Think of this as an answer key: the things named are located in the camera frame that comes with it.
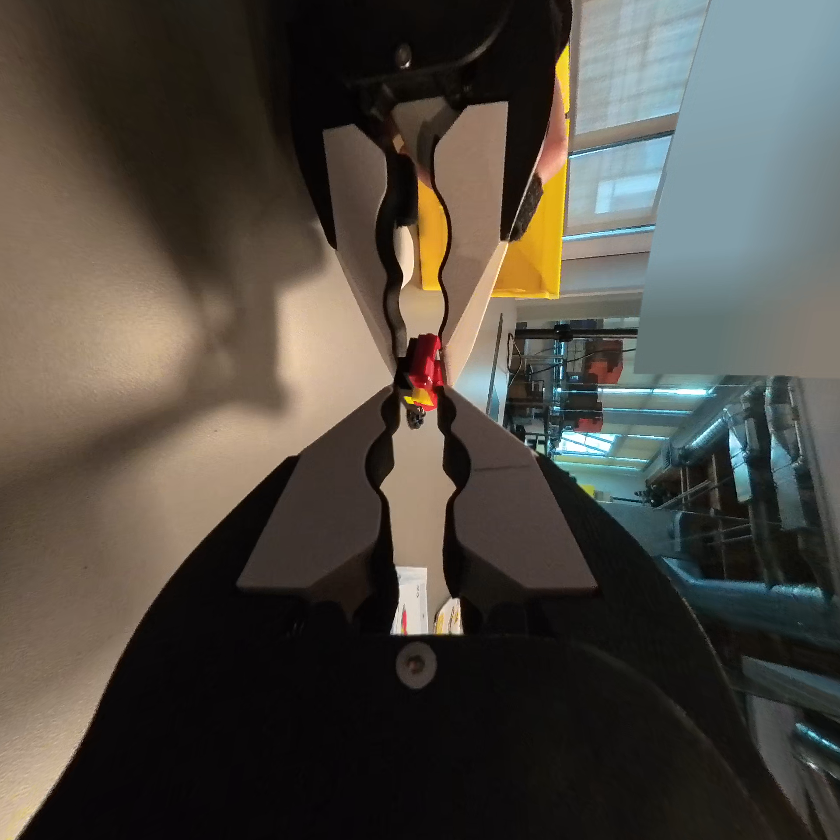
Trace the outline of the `storage shelf with red boxes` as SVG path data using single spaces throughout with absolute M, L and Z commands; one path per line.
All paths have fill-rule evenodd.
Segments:
M 519 322 L 507 346 L 507 400 L 502 424 L 546 456 L 606 457 L 604 395 L 634 353 L 637 326 L 603 320 Z

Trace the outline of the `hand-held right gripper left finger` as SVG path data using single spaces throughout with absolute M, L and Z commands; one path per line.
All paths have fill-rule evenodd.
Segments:
M 242 592 L 338 604 L 391 621 L 398 601 L 390 507 L 398 397 L 392 385 L 303 449 L 238 578 Z

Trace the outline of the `yellow plastic bin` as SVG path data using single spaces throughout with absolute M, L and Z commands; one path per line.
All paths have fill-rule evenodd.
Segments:
M 458 74 L 463 83 L 459 111 L 446 129 L 432 129 L 434 149 L 429 184 L 421 191 L 420 250 L 425 287 L 441 287 L 448 224 L 434 185 L 437 142 L 467 107 L 506 102 L 507 144 L 503 177 L 500 236 L 508 244 L 493 297 L 553 299 L 560 293 L 564 190 L 568 161 L 547 185 L 535 170 L 550 121 L 554 79 L 569 80 L 566 48 L 550 43 L 545 33 L 510 37 L 488 48 L 476 63 Z M 566 107 L 566 124 L 570 120 Z

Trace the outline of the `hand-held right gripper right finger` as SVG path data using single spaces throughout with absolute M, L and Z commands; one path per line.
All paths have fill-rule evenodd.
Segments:
M 599 586 L 536 454 L 455 389 L 438 389 L 447 501 L 443 563 L 463 619 L 589 597 Z

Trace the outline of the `person's left hand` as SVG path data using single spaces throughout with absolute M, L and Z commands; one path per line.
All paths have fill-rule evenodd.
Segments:
M 561 172 L 568 160 L 568 153 L 569 130 L 566 124 L 566 107 L 560 80 L 556 77 L 549 125 L 535 170 L 544 186 Z

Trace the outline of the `window with blinds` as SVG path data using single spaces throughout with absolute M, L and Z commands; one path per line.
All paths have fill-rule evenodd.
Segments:
M 566 241 L 653 231 L 708 6 L 575 3 Z

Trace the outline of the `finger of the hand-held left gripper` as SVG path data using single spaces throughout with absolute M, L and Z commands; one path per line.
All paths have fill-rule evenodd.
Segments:
M 439 277 L 446 384 L 466 366 L 508 249 L 500 235 L 507 126 L 505 101 L 467 107 L 434 152 L 434 185 L 448 224 Z
M 334 250 L 353 297 L 391 376 L 403 354 L 399 296 L 403 268 L 393 223 L 378 225 L 388 189 L 386 153 L 353 124 L 326 129 Z

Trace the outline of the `red yellow lego body assembly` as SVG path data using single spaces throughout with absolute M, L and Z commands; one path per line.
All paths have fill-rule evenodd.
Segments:
M 445 383 L 441 351 L 439 336 L 423 333 L 409 340 L 406 353 L 397 361 L 395 390 L 412 430 L 420 429 L 426 415 L 438 407 L 438 389 Z

